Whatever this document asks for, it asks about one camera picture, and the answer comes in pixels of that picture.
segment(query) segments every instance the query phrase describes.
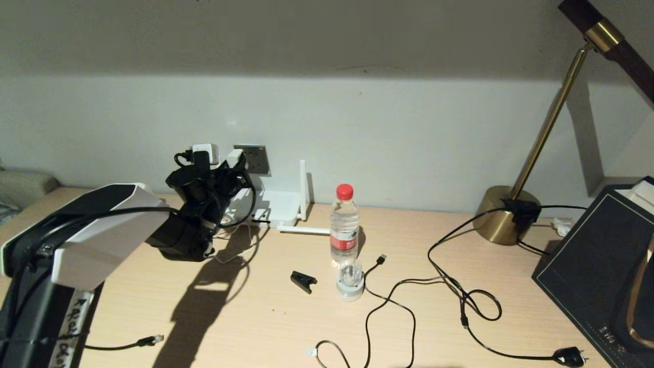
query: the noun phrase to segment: red bottle label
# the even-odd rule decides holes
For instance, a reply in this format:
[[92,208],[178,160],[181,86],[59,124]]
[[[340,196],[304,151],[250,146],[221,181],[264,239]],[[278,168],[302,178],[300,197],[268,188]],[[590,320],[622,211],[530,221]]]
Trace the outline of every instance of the red bottle label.
[[338,232],[331,231],[330,242],[336,249],[350,250],[357,246],[359,242],[359,230],[356,229],[352,232]]

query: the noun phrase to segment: desk lamp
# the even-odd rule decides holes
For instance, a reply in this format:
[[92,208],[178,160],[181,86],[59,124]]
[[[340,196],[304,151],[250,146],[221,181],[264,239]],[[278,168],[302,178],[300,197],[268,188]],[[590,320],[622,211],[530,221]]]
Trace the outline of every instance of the desk lamp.
[[[577,51],[572,60],[563,86],[555,98],[515,184],[512,187],[499,185],[489,188],[484,194],[477,214],[512,206],[523,208],[524,206],[521,204],[531,203],[533,206],[540,206],[538,199],[523,190],[523,187],[557,121],[588,51],[595,50],[608,60],[617,62],[638,85],[645,97],[654,103],[654,71],[608,19],[603,17],[588,0],[564,0],[559,5],[559,10],[582,32],[587,43]],[[480,217],[473,222],[473,225],[475,230],[487,240],[511,246],[525,236],[531,225],[531,222],[527,221],[518,226],[515,218],[514,211],[500,210]]]

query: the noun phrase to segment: black clip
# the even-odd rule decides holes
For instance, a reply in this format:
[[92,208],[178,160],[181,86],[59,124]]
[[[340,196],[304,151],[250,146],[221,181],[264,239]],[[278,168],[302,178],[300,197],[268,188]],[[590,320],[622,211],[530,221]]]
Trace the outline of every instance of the black clip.
[[309,288],[309,286],[311,284],[318,283],[318,280],[316,280],[314,277],[301,274],[298,271],[293,271],[293,273],[290,275],[290,280],[293,281],[294,284],[299,286],[300,289],[306,291],[307,294],[311,294],[311,289]]

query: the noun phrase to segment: wall outlet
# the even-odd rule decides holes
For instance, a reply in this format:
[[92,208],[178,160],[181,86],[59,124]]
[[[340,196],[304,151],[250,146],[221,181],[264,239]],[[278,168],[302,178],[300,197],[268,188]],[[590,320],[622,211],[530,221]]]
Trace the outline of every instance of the wall outlet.
[[247,160],[248,173],[250,174],[269,174],[270,165],[268,164],[268,155],[264,145],[234,145],[234,149],[242,149],[245,159]]

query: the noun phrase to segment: water bottle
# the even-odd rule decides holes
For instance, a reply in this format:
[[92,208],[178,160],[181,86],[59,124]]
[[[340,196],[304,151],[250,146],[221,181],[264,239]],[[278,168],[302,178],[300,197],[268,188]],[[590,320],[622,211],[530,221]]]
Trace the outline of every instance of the water bottle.
[[359,207],[353,197],[352,185],[341,184],[336,188],[330,215],[330,243],[332,259],[339,265],[355,260],[359,251]]

